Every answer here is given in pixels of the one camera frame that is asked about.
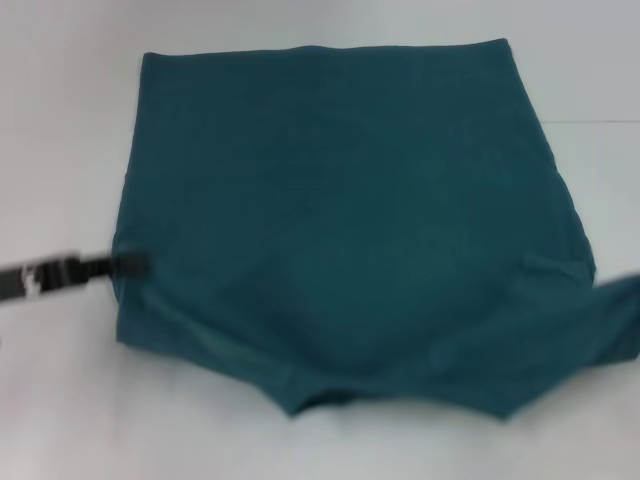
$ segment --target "white background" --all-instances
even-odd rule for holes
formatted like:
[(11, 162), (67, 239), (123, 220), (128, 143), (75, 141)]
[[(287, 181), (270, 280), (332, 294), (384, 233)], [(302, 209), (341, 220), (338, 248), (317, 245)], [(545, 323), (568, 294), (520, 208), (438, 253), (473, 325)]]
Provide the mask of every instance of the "white background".
[[(0, 0), (0, 265), (107, 249), (142, 54), (509, 39), (600, 281), (640, 271), (635, 0)], [(0, 478), (640, 478), (640, 367), (503, 424), (428, 402), (285, 418), (252, 387), (114, 341), (110, 287), (0, 307)]]

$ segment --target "green garment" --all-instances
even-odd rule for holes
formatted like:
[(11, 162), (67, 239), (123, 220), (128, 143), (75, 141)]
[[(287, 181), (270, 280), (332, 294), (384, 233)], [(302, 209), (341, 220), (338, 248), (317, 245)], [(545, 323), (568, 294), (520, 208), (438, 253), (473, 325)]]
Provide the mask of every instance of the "green garment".
[(424, 397), (508, 416), (635, 358), (506, 40), (146, 54), (118, 338), (288, 413)]

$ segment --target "teal fabric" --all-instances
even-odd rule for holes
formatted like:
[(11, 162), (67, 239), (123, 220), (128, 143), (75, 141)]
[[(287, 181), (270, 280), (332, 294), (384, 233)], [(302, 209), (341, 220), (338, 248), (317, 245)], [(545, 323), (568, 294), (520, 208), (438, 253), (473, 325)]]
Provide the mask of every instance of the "teal fabric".
[(118, 338), (293, 414), (389, 396), (508, 416), (635, 358), (506, 40), (146, 54)]

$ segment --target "white table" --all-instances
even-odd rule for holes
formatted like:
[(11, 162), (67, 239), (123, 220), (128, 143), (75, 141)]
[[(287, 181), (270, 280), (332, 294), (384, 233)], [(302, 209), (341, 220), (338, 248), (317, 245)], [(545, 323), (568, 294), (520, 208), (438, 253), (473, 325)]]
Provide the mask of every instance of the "white table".
[[(0, 265), (109, 247), (142, 54), (507, 37), (600, 281), (640, 271), (635, 0), (1, 0)], [(506, 424), (428, 402), (285, 418), (252, 387), (114, 341), (110, 287), (0, 307), (0, 478), (640, 478), (640, 367)]]

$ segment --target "white surface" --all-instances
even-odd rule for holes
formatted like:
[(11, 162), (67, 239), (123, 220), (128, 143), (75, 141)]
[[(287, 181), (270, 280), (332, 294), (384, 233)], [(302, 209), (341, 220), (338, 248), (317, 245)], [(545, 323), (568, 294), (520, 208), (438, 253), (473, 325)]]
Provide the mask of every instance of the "white surface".
[[(106, 249), (145, 51), (507, 37), (601, 279), (640, 271), (634, 0), (0, 0), (0, 265)], [(285, 418), (251, 387), (114, 342), (106, 284), (0, 308), (0, 478), (640, 478), (640, 368), (507, 424), (395, 401)]]

